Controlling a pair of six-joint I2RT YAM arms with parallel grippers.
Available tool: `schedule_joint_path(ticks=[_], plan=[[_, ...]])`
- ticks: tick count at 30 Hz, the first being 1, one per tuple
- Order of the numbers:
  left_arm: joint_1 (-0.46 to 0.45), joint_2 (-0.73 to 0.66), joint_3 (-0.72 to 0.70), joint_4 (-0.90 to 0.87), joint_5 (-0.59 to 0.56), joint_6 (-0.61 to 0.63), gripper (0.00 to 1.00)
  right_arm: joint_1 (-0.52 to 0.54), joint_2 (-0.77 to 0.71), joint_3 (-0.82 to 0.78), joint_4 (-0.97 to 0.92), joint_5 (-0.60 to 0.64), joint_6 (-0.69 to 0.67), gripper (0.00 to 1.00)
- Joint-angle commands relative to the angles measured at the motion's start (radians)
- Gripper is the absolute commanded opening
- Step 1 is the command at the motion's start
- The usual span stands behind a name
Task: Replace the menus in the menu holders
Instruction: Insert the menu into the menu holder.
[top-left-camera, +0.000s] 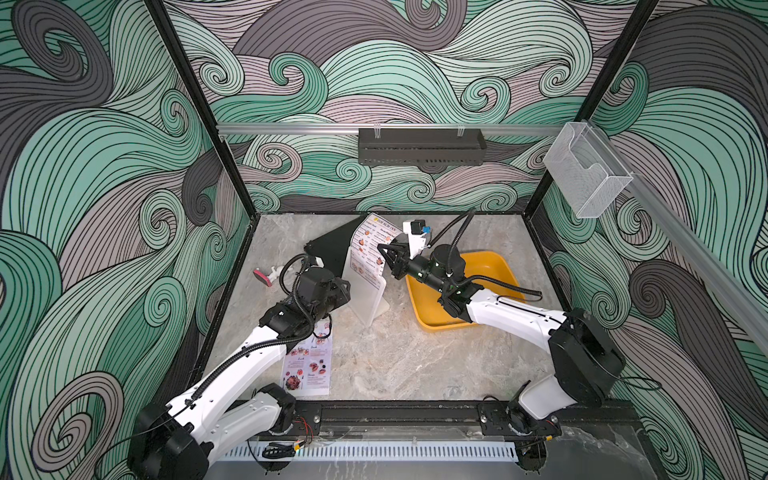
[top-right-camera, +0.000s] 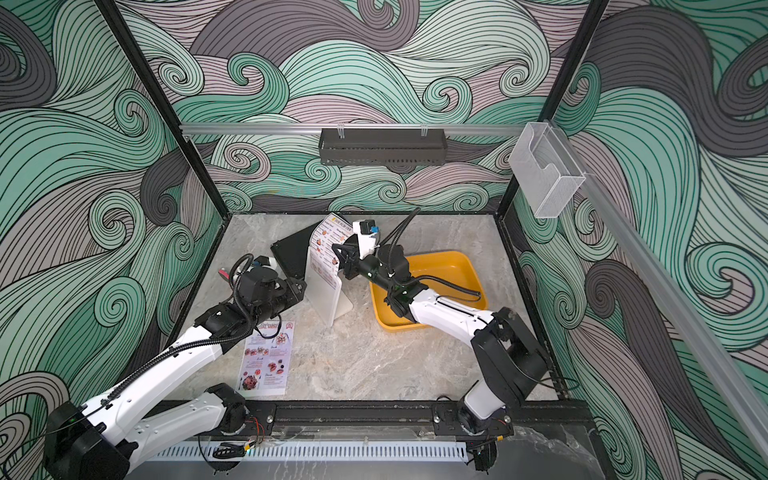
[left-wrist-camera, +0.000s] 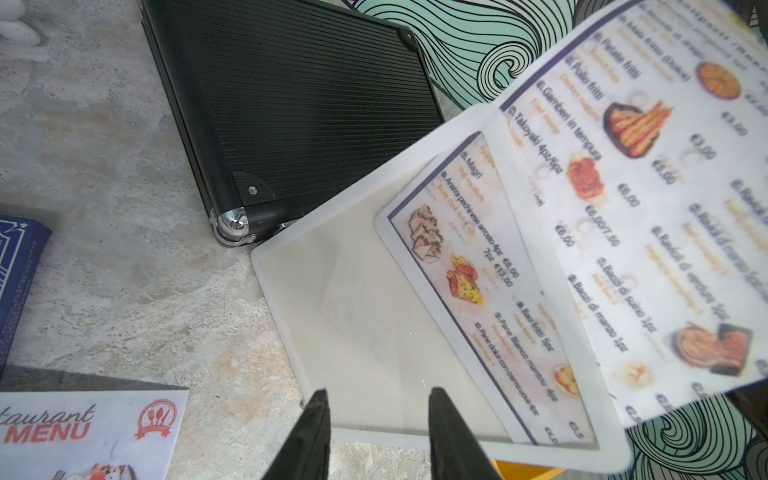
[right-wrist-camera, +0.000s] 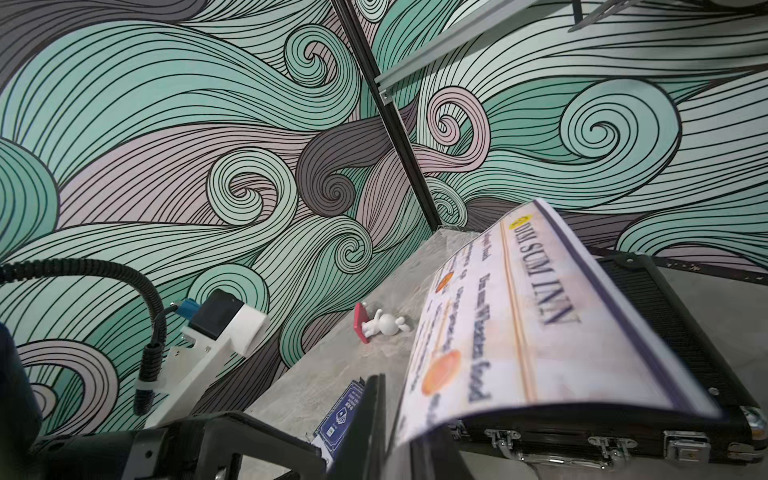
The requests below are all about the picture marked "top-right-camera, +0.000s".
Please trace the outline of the pink dessert menu sheet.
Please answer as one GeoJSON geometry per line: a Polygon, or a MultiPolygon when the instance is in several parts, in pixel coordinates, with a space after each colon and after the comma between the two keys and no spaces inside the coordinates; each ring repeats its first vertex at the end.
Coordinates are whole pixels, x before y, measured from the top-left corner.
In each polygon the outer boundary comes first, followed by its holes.
{"type": "Polygon", "coordinates": [[[293,321],[268,321],[246,339],[236,383],[242,396],[255,399],[286,393],[295,327],[293,321]]]}

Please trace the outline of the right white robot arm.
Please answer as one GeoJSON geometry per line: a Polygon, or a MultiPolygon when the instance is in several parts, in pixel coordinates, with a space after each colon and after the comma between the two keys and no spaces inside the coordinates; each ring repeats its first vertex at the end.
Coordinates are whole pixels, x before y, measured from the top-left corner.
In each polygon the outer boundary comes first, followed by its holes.
{"type": "Polygon", "coordinates": [[[522,406],[549,371],[549,356],[520,316],[504,307],[479,310],[427,286],[445,286],[439,277],[410,274],[404,255],[391,270],[374,254],[364,256],[352,241],[331,246],[348,279],[358,276],[386,293],[385,304],[399,318],[435,328],[468,345],[481,373],[458,401],[457,418],[465,432],[485,433],[492,417],[522,406]]]}

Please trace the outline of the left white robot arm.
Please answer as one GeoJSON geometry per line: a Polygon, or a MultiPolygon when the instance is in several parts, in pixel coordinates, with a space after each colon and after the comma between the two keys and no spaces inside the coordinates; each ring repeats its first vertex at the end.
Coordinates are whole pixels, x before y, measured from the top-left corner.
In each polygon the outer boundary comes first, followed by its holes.
{"type": "Polygon", "coordinates": [[[225,383],[158,414],[151,411],[259,325],[299,304],[304,281],[283,278],[275,260],[247,254],[230,274],[232,298],[208,309],[178,340],[105,392],[66,402],[47,419],[43,466],[54,479],[123,479],[161,451],[209,431],[238,435],[245,399],[225,383]]]}

